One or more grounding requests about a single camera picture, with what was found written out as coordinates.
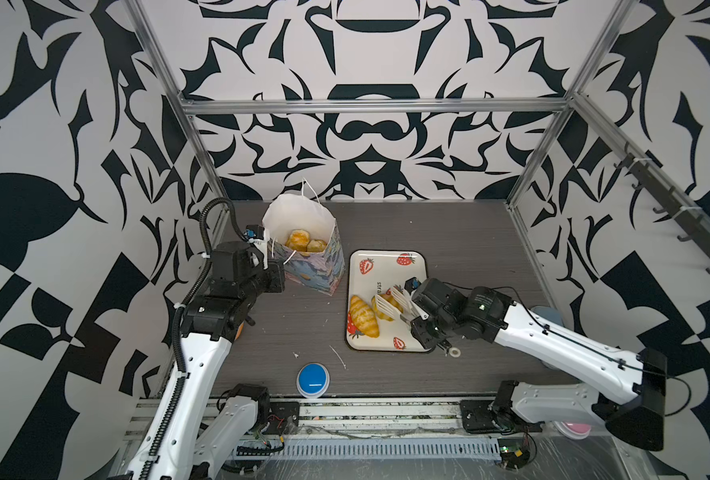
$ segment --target bread roll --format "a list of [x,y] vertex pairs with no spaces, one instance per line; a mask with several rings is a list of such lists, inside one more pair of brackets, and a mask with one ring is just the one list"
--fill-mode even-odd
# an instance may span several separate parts
[[352,295],[350,299],[350,319],[363,335],[377,338],[379,336],[379,323],[368,303],[364,302],[358,295]]
[[[395,308],[397,308],[398,310],[400,310],[400,313],[402,313],[402,307],[400,306],[400,304],[398,303],[398,301],[395,300],[394,297],[392,297],[392,295],[387,295],[387,294],[385,294],[385,293],[379,293],[379,296],[380,296],[381,298],[383,298],[384,300],[388,301],[390,305],[394,306]],[[387,320],[387,321],[389,321],[389,322],[391,322],[391,321],[394,320],[392,317],[388,316],[386,313],[379,311],[379,307],[376,306],[376,295],[374,295],[374,297],[371,299],[371,305],[373,305],[373,312],[374,312],[374,313],[376,314],[376,316],[378,316],[380,319],[382,319],[382,320]]]
[[294,230],[288,236],[286,246],[297,252],[306,252],[306,246],[310,242],[310,234],[306,230]]
[[312,240],[307,244],[308,252],[323,252],[328,244],[322,240]]

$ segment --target black and white patterned wall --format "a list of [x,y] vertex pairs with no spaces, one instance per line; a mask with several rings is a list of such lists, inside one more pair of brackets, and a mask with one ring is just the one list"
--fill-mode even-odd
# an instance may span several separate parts
[[[588,92],[710,216],[710,0],[642,0]],[[518,209],[568,323],[662,351],[691,385],[652,459],[667,478],[710,480],[710,261],[618,160],[574,114]],[[673,412],[686,389],[667,390]]]
[[[192,100],[565,93],[611,0],[144,0]],[[505,198],[547,114],[202,117],[227,192]]]
[[307,180],[326,200],[482,199],[507,197],[551,119],[503,111],[203,115],[196,126],[233,198],[272,199]]
[[0,478],[113,457],[211,197],[120,2],[0,2]]

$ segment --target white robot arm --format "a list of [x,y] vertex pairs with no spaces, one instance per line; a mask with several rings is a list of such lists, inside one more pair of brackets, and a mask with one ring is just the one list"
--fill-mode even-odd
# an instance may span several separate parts
[[411,321],[411,333],[425,348],[448,350],[446,339],[454,335],[482,338],[533,355],[582,381],[568,386],[503,382],[490,408],[498,427],[551,420],[605,425],[638,448],[664,447],[669,376],[661,353],[646,349],[636,354],[590,340],[484,286],[466,296],[435,278],[410,279],[406,290],[420,312]]
[[[176,305],[172,334],[177,368],[139,451],[127,473],[118,478],[215,478],[240,437],[266,424],[267,390],[238,385],[218,417],[198,436],[216,374],[238,329],[243,322],[253,324],[250,308],[259,294],[284,290],[283,265],[267,258],[267,238],[260,226],[248,226],[243,241],[226,242],[213,251],[204,238],[208,259],[204,272],[187,295],[188,304]],[[195,296],[211,264],[208,291]],[[420,312],[410,322],[411,333],[425,348],[448,350],[451,344],[446,339],[454,335],[483,338],[533,355],[582,381],[567,386],[503,382],[483,413],[492,425],[485,432],[518,431],[551,420],[605,424],[631,445],[662,449],[667,359],[658,352],[636,355],[595,342],[485,287],[466,296],[430,278],[422,283],[410,279],[406,290],[412,292]]]

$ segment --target white tray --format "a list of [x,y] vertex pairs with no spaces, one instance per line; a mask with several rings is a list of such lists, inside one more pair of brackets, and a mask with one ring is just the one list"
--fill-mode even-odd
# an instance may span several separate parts
[[365,336],[354,324],[350,325],[349,311],[350,299],[352,295],[358,295],[371,307],[371,298],[377,293],[385,293],[392,285],[402,286],[407,279],[416,277],[420,282],[427,279],[427,265],[424,257],[417,252],[410,250],[358,250],[350,256],[350,291],[347,295],[347,321],[345,322],[345,332],[347,342],[355,350],[380,350],[389,352],[427,352],[411,335],[408,325],[400,319],[393,321],[376,318],[379,323],[379,336],[371,338]]

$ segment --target white paper bag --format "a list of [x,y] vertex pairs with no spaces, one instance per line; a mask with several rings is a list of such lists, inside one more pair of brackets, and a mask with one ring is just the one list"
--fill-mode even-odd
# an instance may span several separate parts
[[[286,278],[333,295],[344,273],[344,255],[331,212],[303,195],[282,194],[274,199],[262,222],[272,236],[270,255],[283,260]],[[285,245],[294,230],[306,230],[311,240],[324,240],[328,246],[319,253],[296,252]]]

